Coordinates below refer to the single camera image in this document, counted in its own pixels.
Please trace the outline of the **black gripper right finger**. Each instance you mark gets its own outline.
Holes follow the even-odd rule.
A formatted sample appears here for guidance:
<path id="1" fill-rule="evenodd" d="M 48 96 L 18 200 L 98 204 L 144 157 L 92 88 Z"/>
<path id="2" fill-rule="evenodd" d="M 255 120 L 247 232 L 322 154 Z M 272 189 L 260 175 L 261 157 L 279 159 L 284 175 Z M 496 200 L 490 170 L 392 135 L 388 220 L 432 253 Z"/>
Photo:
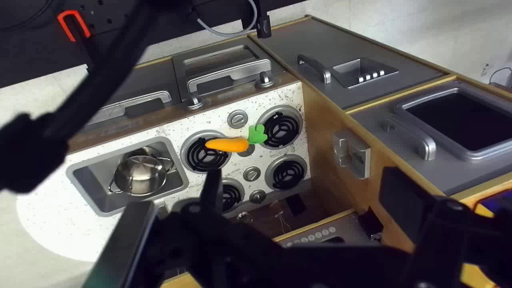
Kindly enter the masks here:
<path id="1" fill-rule="evenodd" d="M 380 204 L 415 244 L 405 284 L 458 288 L 474 264 L 501 288 L 512 287 L 512 213 L 500 204 L 485 218 L 448 197 L 431 196 L 399 168 L 384 168 Z"/>

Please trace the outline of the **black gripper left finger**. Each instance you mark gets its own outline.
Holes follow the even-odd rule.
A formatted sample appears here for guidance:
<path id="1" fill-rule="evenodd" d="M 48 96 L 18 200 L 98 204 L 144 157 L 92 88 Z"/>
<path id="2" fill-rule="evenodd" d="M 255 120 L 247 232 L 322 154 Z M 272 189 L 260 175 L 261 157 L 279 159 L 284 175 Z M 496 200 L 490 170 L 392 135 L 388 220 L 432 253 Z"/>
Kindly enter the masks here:
<path id="1" fill-rule="evenodd" d="M 170 213 L 128 205 L 84 288 L 159 288 L 184 272 L 205 288 L 274 287 L 279 245 L 221 215 L 221 176 L 210 170 L 200 197 Z"/>

